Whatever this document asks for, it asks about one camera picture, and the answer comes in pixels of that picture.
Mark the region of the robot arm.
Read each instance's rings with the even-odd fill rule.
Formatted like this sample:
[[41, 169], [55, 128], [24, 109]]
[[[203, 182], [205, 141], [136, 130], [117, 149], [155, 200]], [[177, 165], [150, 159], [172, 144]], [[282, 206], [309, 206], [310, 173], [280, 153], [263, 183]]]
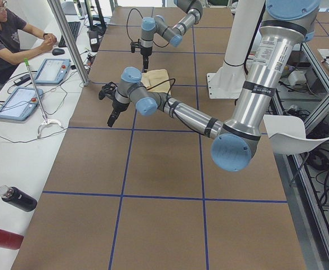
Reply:
[[219, 168], [236, 172], [248, 166], [260, 141], [260, 124], [288, 59], [296, 45], [313, 36], [319, 1], [251, 1], [241, 6], [245, 15], [258, 7], [259, 16], [253, 22], [241, 18], [246, 28], [230, 30], [239, 35], [232, 45], [250, 50], [253, 41], [245, 39], [245, 33], [259, 34], [261, 39], [250, 67], [246, 66], [248, 52], [235, 52], [241, 71], [234, 75], [240, 90], [238, 98], [210, 96], [206, 73], [221, 67], [221, 56], [196, 52], [186, 59], [171, 53], [164, 61], [176, 75], [194, 71], [189, 85], [172, 85], [164, 92], [157, 87], [146, 88], [141, 82], [141, 69], [127, 67], [118, 82], [103, 83], [99, 90], [99, 99], [112, 102], [107, 124], [115, 124], [120, 113], [133, 106], [139, 116], [137, 121], [145, 128], [168, 128], [168, 122], [159, 116], [165, 113], [209, 138], [207, 148]]
[[169, 26], [163, 16], [143, 17], [141, 22], [141, 37], [130, 43], [131, 52], [138, 48], [143, 57], [142, 72], [146, 73], [149, 66], [149, 56], [153, 52], [154, 35], [158, 34], [168, 44], [177, 47], [185, 33], [198, 24], [203, 15], [203, 6], [198, 0], [178, 0], [174, 4], [185, 12], [185, 16], [174, 26]]

